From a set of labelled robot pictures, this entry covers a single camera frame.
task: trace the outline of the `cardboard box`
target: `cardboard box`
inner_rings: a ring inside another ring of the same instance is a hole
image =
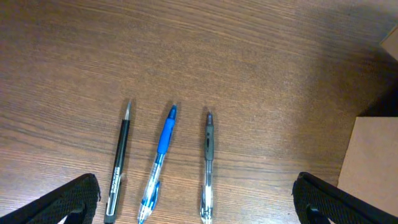
[[[391,56],[398,60],[398,26],[380,44]]]
[[[356,118],[337,187],[398,217],[398,118]]]

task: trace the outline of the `pen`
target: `pen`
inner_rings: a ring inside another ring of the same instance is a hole
[[[207,114],[205,128],[205,177],[201,190],[200,216],[204,224],[213,223],[213,159],[214,125],[213,115]]]
[[[104,223],[114,223],[116,220],[116,212],[118,209],[120,191],[121,191],[121,174],[123,171],[124,154],[126,152],[127,137],[129,135],[130,126],[130,110],[131,102],[129,102],[126,114],[122,120],[120,127],[120,135],[118,148],[116,150],[116,157],[114,159],[113,174],[111,179],[111,186],[109,187],[109,199],[106,204],[106,211],[104,216]]]
[[[169,148],[170,140],[172,138],[176,115],[177,105],[173,105],[164,124],[162,134],[160,135],[159,145],[157,146],[157,155],[139,208],[137,218],[138,224],[143,224],[155,209],[160,188],[160,171],[162,170],[164,157],[166,156],[167,149]]]

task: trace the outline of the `clear pen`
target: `clear pen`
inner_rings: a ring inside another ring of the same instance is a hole
[[[162,170],[164,158],[172,138],[176,116],[177,105],[173,105],[164,124],[162,134],[160,135],[159,145],[157,146],[157,155],[154,165],[152,166],[149,180],[145,188],[144,196],[142,197],[141,206],[138,212],[138,224],[143,224],[155,209],[160,188],[160,171]]]
[[[202,186],[200,216],[204,224],[213,223],[213,159],[214,125],[213,115],[207,114],[205,128],[205,177]]]

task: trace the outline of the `transparent pen barrel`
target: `transparent pen barrel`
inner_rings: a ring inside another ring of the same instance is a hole
[[[140,213],[138,214],[138,218],[146,219],[151,213],[151,201],[152,196],[155,193],[156,185],[159,181],[160,171],[162,170],[162,165],[164,161],[164,154],[157,154],[154,164],[152,165],[152,170],[150,172],[149,180],[147,186],[145,188],[144,196],[141,201]]]
[[[211,218],[213,213],[213,161],[210,160],[205,160],[203,205],[204,218]]]

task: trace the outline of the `blue pen clip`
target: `blue pen clip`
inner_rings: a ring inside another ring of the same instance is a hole
[[[156,186],[155,186],[155,192],[152,196],[152,198],[150,198],[150,203],[149,203],[149,207],[152,211],[155,210],[156,204],[157,204],[157,197],[159,195],[159,188],[160,188],[160,181],[157,182]]]

